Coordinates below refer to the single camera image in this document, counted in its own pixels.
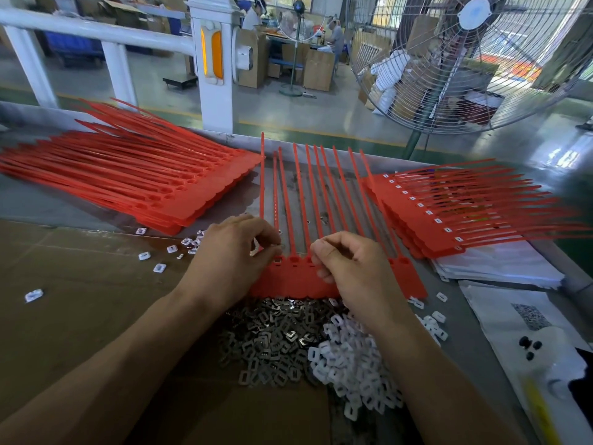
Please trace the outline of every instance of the qr code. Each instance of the qr code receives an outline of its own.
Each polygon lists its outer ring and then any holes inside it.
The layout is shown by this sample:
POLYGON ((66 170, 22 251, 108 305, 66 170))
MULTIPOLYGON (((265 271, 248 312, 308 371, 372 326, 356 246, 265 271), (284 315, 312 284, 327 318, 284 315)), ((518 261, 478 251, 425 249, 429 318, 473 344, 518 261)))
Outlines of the qr code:
POLYGON ((539 331, 546 326, 552 326, 552 323, 544 317, 540 310, 535 306, 529 306, 528 304, 514 304, 511 305, 515 308, 515 311, 521 316, 527 328, 532 331, 539 331))

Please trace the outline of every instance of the worker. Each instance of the worker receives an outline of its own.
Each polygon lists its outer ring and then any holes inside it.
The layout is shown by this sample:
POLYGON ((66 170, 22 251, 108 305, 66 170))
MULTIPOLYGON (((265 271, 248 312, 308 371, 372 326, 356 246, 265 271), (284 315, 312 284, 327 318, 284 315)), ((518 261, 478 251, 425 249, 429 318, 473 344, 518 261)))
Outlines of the worker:
POLYGON ((262 14, 267 12, 265 0, 256 0, 243 19, 242 29, 256 29, 262 24, 262 14))
MULTIPOLYGON (((250 214, 211 225, 177 287, 4 420, 0 443, 122 443, 189 347, 282 253, 279 244, 278 230, 250 214), (252 255, 254 239, 262 249, 252 255)), ((311 258, 318 277, 337 284, 344 304, 374 336, 424 443, 525 443, 420 324, 376 242, 337 232, 316 240, 311 258)))
POLYGON ((342 50, 344 49, 344 32, 337 22, 337 19, 334 17, 327 26, 331 30, 331 36, 327 42, 331 45, 331 50, 336 56, 334 59, 334 67, 337 66, 337 63, 340 60, 340 55, 342 54, 342 50))

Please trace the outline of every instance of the green floor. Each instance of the green floor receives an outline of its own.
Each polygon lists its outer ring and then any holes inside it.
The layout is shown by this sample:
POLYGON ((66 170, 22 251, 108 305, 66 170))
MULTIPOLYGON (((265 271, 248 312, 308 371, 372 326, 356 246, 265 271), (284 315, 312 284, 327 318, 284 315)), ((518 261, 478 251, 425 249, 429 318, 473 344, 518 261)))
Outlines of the green floor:
MULTIPOLYGON (((31 92, 16 89, 0 88, 0 100, 37 105, 37 100, 31 92)), ((69 110, 84 110, 85 108, 85 104, 82 101, 70 97, 60 97, 60 103, 63 108, 69 110)), ((202 127, 201 119, 196 114, 184 114, 182 112, 164 110, 152 110, 152 112, 180 126, 198 129, 202 127)), ((337 149, 341 150, 352 148, 354 151, 358 151, 362 149, 367 154, 394 158, 401 156, 404 147, 403 143, 386 145, 351 138, 334 137, 322 133, 300 132, 280 128, 273 129, 240 122, 237 123, 235 130, 237 134, 256 137, 263 130, 267 138, 279 141, 324 145, 326 147, 335 145, 337 149)), ((419 148, 414 151, 411 159, 430 164, 449 164, 483 157, 483 155, 463 155, 430 149, 424 151, 419 145, 419 148)), ((556 167, 536 168, 525 163, 518 164, 504 161, 500 163, 514 168, 520 173, 523 173, 526 178, 533 179, 537 184, 541 184, 546 190, 550 190, 554 195, 560 197, 563 203, 576 207, 582 213, 581 220, 593 225, 593 174, 586 170, 571 171, 570 169, 556 167)), ((589 257, 589 249, 593 247, 593 239, 563 239, 558 240, 557 244, 584 271, 593 276, 593 259, 589 257)))

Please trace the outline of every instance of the white railing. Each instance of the white railing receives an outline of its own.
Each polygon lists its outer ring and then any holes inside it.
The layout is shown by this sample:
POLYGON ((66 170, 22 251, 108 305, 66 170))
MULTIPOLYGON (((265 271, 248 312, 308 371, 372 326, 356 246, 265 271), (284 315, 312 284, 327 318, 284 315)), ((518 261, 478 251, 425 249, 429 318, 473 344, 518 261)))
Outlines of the white railing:
POLYGON ((176 51, 189 56, 196 54, 196 45, 190 37, 119 27, 24 9, 0 8, 0 25, 5 27, 37 102, 40 106, 47 108, 59 109, 60 105, 49 81, 43 59, 35 45, 36 39, 29 31, 31 29, 100 40, 115 97, 134 105, 137 105, 137 97, 125 45, 176 51))

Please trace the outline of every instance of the yellow floor line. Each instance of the yellow floor line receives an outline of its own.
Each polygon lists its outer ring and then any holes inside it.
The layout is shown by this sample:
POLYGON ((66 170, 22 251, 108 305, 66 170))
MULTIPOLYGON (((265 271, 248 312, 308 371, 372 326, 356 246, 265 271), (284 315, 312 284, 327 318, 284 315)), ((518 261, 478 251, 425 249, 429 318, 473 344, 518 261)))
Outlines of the yellow floor line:
MULTIPOLYGON (((33 93, 33 91, 30 88, 11 86, 11 85, 6 85, 6 84, 0 85, 0 89, 8 89, 8 90, 13 90, 13 91, 33 93)), ((81 99, 80 96, 61 94, 59 92, 56 92, 56 95, 60 98, 66 98, 69 100, 80 100, 81 99)), ((110 103, 110 104, 115 103, 113 100, 97 100, 97 99, 93 99, 93 98, 85 98, 85 100, 90 101, 92 103, 110 103)), ((164 113, 172 114, 172 115, 176 115, 176 116, 191 117, 192 119, 196 119, 196 120, 200 120, 200 121, 202 120, 202 115, 198 114, 198 113, 175 111, 173 109, 167 109, 167 108, 162 108, 162 107, 153 107, 153 106, 142 106, 142 108, 147 111, 164 112, 164 113)), ((239 120, 238 123, 240 123, 241 125, 257 126, 257 127, 263 128, 264 130, 271 129, 271 130, 278 130, 278 131, 290 131, 290 132, 302 133, 302 134, 303 133, 304 134, 316 134, 319 136, 348 139, 351 141, 379 143, 380 145, 391 145, 391 146, 401 146, 401 147, 406 145, 405 143, 401 143, 401 142, 400 143, 386 142, 386 141, 379 141, 379 140, 371 139, 371 138, 360 138, 360 137, 356 137, 356 136, 349 136, 347 134, 331 133, 331 132, 325 132, 325 131, 313 131, 313 130, 307 130, 307 129, 298 129, 298 128, 292 128, 289 126, 266 125, 266 124, 262 124, 262 123, 253 123, 253 122, 246 121, 246 120, 239 120)))

